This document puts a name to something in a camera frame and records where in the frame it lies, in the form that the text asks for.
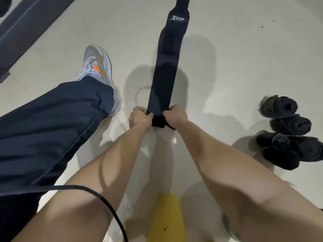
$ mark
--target pants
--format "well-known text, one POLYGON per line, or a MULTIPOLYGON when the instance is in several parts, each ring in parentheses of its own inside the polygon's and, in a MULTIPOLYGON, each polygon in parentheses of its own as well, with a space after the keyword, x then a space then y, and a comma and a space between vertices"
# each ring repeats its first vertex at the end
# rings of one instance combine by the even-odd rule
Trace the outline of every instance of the pants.
MULTIPOLYGON (((112 87, 87 76, 0 117, 0 192, 54 185, 113 105, 112 87)), ((2 242, 10 242, 33 218, 42 195, 0 197, 2 242)))

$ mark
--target white shoelace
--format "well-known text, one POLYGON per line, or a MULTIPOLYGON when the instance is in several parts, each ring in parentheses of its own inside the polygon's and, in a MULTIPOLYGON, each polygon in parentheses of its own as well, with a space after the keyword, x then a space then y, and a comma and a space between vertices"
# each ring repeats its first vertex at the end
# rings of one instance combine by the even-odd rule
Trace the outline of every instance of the white shoelace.
POLYGON ((75 75, 76 80, 81 80, 84 77, 84 74, 94 73, 94 74, 100 74, 98 71, 94 69, 94 61, 97 59, 97 57, 91 56, 88 57, 87 60, 83 63, 83 73, 75 75))

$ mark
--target shoe sole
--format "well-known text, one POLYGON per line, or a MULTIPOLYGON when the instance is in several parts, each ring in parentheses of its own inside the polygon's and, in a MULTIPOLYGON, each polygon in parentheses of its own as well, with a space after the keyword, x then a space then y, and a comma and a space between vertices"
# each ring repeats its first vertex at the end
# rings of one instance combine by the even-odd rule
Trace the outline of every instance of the shoe sole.
POLYGON ((104 58, 105 58, 105 65, 106 65, 106 68, 107 68, 107 78, 108 78, 108 82, 109 82, 109 85, 112 87, 113 89, 113 99, 114 99, 114 103, 117 102, 117 107, 114 111, 114 113, 110 113, 109 116, 114 116, 115 114, 117 114, 120 109, 121 109, 121 102, 120 102, 120 98, 119 98, 119 95, 118 95, 118 92, 117 90, 115 89, 114 85, 113 85, 113 82, 112 82, 112 67, 111 67, 111 62, 110 62, 110 59, 109 59, 109 56, 107 55, 107 52, 101 48, 100 46, 98 45, 93 45, 100 53, 102 52, 103 54, 101 54, 104 58))

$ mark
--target yellow stool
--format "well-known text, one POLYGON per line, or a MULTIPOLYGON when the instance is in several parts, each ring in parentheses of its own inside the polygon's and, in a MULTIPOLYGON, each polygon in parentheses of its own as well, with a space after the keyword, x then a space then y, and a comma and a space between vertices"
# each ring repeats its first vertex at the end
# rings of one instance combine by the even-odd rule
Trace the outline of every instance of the yellow stool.
POLYGON ((159 195, 148 242, 185 242, 180 199, 171 193, 159 195))

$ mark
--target strap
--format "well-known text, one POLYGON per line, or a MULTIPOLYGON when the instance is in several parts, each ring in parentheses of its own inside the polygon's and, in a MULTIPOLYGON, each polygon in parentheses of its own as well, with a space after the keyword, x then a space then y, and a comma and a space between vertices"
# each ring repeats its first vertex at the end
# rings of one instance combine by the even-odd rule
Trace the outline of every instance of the strap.
POLYGON ((115 210, 113 209, 113 207, 111 206, 111 204, 99 193, 95 192, 94 190, 91 190, 88 187, 84 187, 84 186, 79 186, 79 185, 57 185, 57 186, 38 186, 38 187, 22 187, 22 188, 18 188, 15 190, 8 190, 8 191, 1 191, 0 192, 0 197, 1 196, 8 196, 8 195, 22 195, 22 194, 31 194, 31 193, 42 193, 42 192, 48 192, 48 191, 53 191, 53 190, 82 190, 82 191, 86 191, 90 194, 92 194, 93 196, 95 196, 96 198, 98 198, 99 200, 101 200, 111 211, 111 213, 113 214, 114 218, 116 219, 121 232, 123 234, 123 238, 124 238, 124 242, 128 242, 128 238, 126 235, 126 231, 122 225, 122 222, 120 221, 117 213, 115 212, 115 210))
POLYGON ((156 67, 147 107, 147 114, 154 114, 152 126, 164 128, 167 124, 163 112, 169 109, 171 103, 182 40, 190 20, 187 9, 189 1, 177 0, 159 36, 156 67))

